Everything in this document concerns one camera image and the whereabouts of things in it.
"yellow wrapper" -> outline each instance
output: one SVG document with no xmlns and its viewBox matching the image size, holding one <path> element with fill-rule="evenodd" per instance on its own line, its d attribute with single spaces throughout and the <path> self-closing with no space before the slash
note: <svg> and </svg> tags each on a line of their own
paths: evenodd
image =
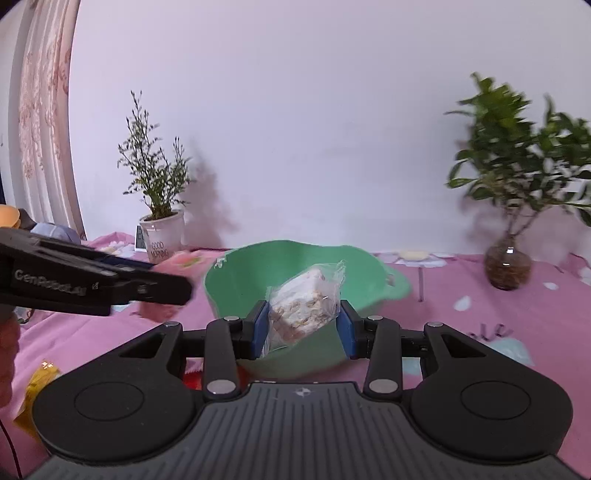
<svg viewBox="0 0 591 480">
<path fill-rule="evenodd" d="M 14 419 L 16 425 L 37 440 L 39 440 L 39 436 L 33 424 L 33 402 L 39 392 L 60 375 L 61 372 L 55 365 L 44 361 L 29 380 L 25 400 L 23 400 L 21 408 L 18 410 L 17 418 Z"/>
</svg>

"pink snack package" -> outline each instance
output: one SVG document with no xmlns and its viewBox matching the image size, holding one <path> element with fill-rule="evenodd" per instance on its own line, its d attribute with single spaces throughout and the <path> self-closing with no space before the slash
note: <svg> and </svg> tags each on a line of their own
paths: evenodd
<svg viewBox="0 0 591 480">
<path fill-rule="evenodd" d="M 162 263 L 154 265 L 153 269 L 160 273 L 188 277 L 193 286 L 197 287 L 215 260 L 215 258 L 204 256 L 199 251 L 183 251 L 177 252 Z M 160 305 L 142 301 L 138 313 L 144 318 L 162 323 L 170 320 L 182 308 L 183 306 L 180 305 Z"/>
</svg>

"bowl handle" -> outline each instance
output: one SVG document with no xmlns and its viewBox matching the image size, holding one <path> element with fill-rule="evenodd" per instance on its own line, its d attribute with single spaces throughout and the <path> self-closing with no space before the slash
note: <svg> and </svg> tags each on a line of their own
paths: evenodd
<svg viewBox="0 0 591 480">
<path fill-rule="evenodd" d="M 384 270 L 388 276 L 388 283 L 384 287 L 384 297 L 388 300 L 400 300 L 406 297 L 411 291 L 407 278 L 389 265 L 384 264 Z"/>
</svg>

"round brown vase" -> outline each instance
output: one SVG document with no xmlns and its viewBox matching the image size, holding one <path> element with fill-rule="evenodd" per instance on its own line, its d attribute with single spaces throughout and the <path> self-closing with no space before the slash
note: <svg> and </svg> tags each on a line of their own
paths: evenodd
<svg viewBox="0 0 591 480">
<path fill-rule="evenodd" d="M 530 279 L 531 258 L 517 250 L 513 235 L 507 235 L 486 251 L 484 267 L 493 287 L 516 290 Z"/>
</svg>

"ridged gray surface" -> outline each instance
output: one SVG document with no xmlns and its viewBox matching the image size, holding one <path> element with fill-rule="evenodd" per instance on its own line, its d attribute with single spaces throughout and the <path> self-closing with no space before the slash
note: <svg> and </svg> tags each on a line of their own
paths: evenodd
<svg viewBox="0 0 591 480">
<path fill-rule="evenodd" d="M 209 404 L 168 452 L 126 466 L 52 458 L 32 480 L 575 480 L 554 457 L 476 465 L 441 453 L 395 404 L 351 383 L 253 384 L 238 401 Z"/>
</svg>

